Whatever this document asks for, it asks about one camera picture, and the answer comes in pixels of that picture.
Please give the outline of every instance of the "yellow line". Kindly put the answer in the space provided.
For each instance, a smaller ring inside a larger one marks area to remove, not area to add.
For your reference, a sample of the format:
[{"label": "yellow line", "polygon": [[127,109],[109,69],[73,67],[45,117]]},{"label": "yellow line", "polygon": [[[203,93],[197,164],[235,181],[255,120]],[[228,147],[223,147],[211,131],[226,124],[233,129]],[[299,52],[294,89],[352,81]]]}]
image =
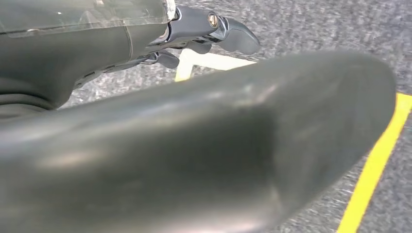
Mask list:
[{"label": "yellow line", "polygon": [[395,114],[388,129],[369,154],[339,225],[338,233],[357,231],[411,108],[412,96],[398,94]]}]

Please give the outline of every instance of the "bolt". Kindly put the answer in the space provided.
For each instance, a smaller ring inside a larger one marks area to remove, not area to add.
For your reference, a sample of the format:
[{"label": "bolt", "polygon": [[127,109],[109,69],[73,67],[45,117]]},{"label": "bolt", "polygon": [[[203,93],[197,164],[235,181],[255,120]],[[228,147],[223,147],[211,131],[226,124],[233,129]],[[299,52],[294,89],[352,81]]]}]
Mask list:
[{"label": "bolt", "polygon": [[212,26],[212,28],[217,28],[219,25],[219,19],[216,15],[209,15],[209,24]]}]

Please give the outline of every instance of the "gray carpet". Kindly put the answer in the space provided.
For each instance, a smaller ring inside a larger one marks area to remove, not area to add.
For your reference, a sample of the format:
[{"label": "gray carpet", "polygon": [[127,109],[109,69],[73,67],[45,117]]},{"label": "gray carpet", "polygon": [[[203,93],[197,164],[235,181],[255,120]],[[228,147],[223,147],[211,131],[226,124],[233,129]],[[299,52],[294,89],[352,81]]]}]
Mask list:
[{"label": "gray carpet", "polygon": [[[397,72],[400,92],[412,94],[412,3],[409,0],[177,0],[212,9],[248,25],[263,49],[249,60],[308,50],[350,49],[379,56]],[[210,72],[197,67],[195,74]],[[174,70],[136,67],[104,75],[73,93],[76,105],[173,81]],[[282,233],[331,233],[340,219],[364,161],[308,209],[274,229]],[[412,120],[408,121],[364,217],[361,233],[412,233]]]}]

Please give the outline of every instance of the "white line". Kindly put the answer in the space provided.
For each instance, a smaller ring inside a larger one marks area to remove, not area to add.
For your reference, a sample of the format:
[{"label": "white line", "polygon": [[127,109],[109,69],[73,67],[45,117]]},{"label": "white line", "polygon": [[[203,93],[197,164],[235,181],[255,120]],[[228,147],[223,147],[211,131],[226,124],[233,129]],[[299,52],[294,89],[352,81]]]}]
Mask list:
[{"label": "white line", "polygon": [[191,63],[197,66],[208,67],[218,70],[230,70],[255,63],[239,58],[222,56],[213,53],[198,54],[190,49],[184,49],[182,51],[182,55],[180,55],[180,60],[183,64]]},{"label": "white line", "polygon": [[191,62],[192,53],[190,50],[183,50],[179,56],[180,63],[176,70],[176,82],[188,80],[191,77],[193,62]]}]

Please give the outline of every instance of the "clear plastic wrap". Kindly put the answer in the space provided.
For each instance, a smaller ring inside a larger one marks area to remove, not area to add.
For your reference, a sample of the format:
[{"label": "clear plastic wrap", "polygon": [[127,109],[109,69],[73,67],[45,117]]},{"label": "clear plastic wrap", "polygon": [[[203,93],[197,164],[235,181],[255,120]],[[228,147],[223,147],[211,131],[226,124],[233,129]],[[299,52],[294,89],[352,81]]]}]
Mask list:
[{"label": "clear plastic wrap", "polygon": [[1,0],[0,33],[30,36],[169,22],[174,0]]}]

